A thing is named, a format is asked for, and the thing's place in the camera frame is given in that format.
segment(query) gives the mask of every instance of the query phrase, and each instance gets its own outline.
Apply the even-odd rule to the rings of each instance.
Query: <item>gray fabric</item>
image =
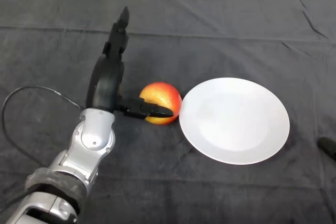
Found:
[[[81,223],[335,223],[336,165],[316,147],[319,136],[336,139],[334,0],[0,0],[0,101],[18,86],[43,84],[84,104],[125,5],[125,96],[153,81],[183,96],[211,78],[244,78],[284,103],[290,135],[272,158],[235,166],[193,149],[178,122],[155,126],[116,114],[116,146]],[[18,94],[6,118],[11,136],[50,163],[78,115],[33,90]],[[36,168],[1,136],[2,201]]]

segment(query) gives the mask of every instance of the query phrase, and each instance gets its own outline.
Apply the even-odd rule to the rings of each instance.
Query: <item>black object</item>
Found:
[[[141,98],[121,99],[118,94],[124,73],[124,64],[121,60],[128,42],[126,27],[129,17],[128,8],[125,7],[118,21],[112,26],[109,39],[91,76],[86,108],[102,109],[111,113],[117,110],[126,116],[140,119],[145,119],[147,116],[169,118],[174,113],[168,108],[147,103]]]
[[[102,109],[111,113],[117,108],[118,89],[124,72],[121,59],[128,42],[126,27],[129,16],[128,8],[125,7],[119,20],[112,26],[109,39],[91,75],[86,108]]]
[[[69,174],[55,173],[49,168],[39,168],[29,175],[25,182],[25,190],[59,196],[69,202],[78,215],[87,198],[87,190],[82,181]]]
[[[174,115],[172,110],[153,103],[147,103],[143,98],[121,100],[117,110],[123,112],[126,116],[139,119],[145,119],[147,116],[169,118]]]
[[[336,142],[328,137],[321,137],[317,142],[318,147],[329,157],[336,161]]]

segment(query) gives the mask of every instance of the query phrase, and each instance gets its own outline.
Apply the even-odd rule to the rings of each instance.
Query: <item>apple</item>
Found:
[[[176,88],[166,82],[154,82],[146,86],[140,93],[145,102],[154,103],[171,109],[171,118],[154,118],[147,116],[146,120],[153,124],[169,124],[173,122],[181,110],[182,98]]]

